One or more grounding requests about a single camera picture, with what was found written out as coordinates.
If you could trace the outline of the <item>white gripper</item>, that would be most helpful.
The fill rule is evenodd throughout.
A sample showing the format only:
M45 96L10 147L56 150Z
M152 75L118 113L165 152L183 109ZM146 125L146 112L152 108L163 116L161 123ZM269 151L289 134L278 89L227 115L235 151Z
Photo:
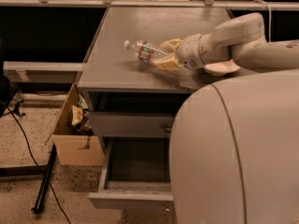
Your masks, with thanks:
M201 46L206 43L204 35L189 35L185 39L174 38L164 41L158 46L167 54L163 58L156 59L153 64L159 69L176 72L183 65L191 70L205 66L202 54L206 51Z

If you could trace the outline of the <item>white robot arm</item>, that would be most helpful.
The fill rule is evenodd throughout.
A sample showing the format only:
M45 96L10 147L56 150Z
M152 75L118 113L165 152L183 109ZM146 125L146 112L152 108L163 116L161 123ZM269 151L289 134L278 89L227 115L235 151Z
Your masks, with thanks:
M269 42L250 13L163 42L164 67L224 76L179 109L169 146L178 224L298 224L297 41Z

